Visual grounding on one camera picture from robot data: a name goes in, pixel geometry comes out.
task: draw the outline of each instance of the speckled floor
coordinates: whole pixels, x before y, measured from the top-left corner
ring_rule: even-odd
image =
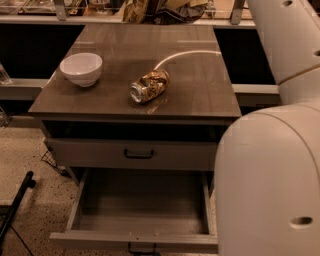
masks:
[[[64,250],[49,240],[51,232],[62,232],[66,227],[77,186],[41,161],[46,152],[42,140],[39,124],[28,116],[15,116],[8,127],[0,127],[0,205],[11,204],[28,171],[34,172],[36,181],[33,189],[27,189],[12,223],[30,252],[10,228],[2,244],[2,256],[130,255],[127,252]],[[166,255],[184,254],[162,253]]]

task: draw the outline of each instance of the crushed can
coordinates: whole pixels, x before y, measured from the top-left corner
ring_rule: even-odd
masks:
[[[130,85],[130,95],[137,103],[145,103],[158,97],[170,83],[165,70],[153,70]]]

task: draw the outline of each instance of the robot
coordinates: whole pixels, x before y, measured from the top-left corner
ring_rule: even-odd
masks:
[[[320,255],[320,18],[307,0],[248,0],[282,105],[220,141],[220,256]]]

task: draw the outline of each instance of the wooden countertop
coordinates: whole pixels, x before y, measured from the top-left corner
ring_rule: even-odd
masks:
[[[55,120],[214,120],[241,116],[221,55],[188,53],[161,68],[171,77],[168,89],[144,105],[129,95],[129,85],[173,54],[219,51],[212,27],[88,24],[67,55],[95,52],[103,74],[92,87],[81,88],[59,68],[42,90],[30,114]]]

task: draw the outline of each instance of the drawer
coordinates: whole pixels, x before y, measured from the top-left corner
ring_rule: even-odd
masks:
[[[215,142],[46,139],[60,166],[213,170]]]
[[[86,170],[67,228],[50,239],[63,248],[217,253],[203,172]]]

